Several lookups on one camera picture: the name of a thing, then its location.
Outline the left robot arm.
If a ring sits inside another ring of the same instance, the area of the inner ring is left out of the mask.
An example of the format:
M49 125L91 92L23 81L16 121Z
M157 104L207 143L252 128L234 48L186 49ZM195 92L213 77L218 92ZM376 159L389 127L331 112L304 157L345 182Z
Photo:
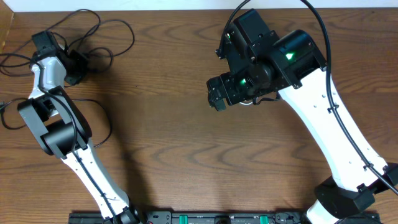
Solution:
M100 161L85 117L64 90L68 74L62 50L38 50L30 59L34 87L17 110L39 146L54 155L82 181L105 223L145 223L146 217L130 204Z

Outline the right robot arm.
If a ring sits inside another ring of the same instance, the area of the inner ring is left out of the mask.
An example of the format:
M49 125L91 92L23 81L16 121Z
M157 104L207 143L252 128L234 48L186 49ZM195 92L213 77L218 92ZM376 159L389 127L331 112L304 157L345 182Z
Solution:
M397 187L397 165L367 142L348 113L326 61L302 30L278 37L268 29L228 30L217 50L229 71L208 80L208 101L218 111L275 93L298 114L322 150L331 176L315 189L310 223L336 223L363 212L374 196Z

